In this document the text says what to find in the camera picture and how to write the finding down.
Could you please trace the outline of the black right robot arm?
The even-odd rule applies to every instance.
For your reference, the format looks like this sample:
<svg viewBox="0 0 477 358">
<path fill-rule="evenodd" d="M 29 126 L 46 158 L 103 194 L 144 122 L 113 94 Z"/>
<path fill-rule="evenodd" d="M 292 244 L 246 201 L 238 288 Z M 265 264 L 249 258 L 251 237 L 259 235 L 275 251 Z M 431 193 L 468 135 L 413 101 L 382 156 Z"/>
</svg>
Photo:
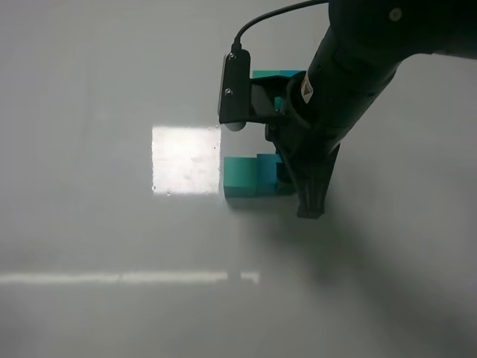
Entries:
<svg viewBox="0 0 477 358">
<path fill-rule="evenodd" d="M 341 140 L 416 54 L 476 57 L 474 1 L 331 1 L 329 28 L 288 84 L 285 123 L 267 133 L 294 184 L 300 218 L 323 215 Z"/>
</svg>

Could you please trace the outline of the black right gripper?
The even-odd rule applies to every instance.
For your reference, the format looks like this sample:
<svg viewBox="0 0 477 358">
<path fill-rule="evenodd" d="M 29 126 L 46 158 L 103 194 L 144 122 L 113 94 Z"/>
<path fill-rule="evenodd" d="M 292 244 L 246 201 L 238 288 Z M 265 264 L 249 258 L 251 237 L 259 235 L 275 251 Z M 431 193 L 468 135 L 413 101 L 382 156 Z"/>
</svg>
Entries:
<svg viewBox="0 0 477 358">
<path fill-rule="evenodd" d="M 340 149 L 354 126 L 354 83 L 346 76 L 297 72 L 263 78 L 268 92 L 282 98 L 277 125 L 277 182 L 292 185 L 297 217 L 319 219 Z"/>
</svg>

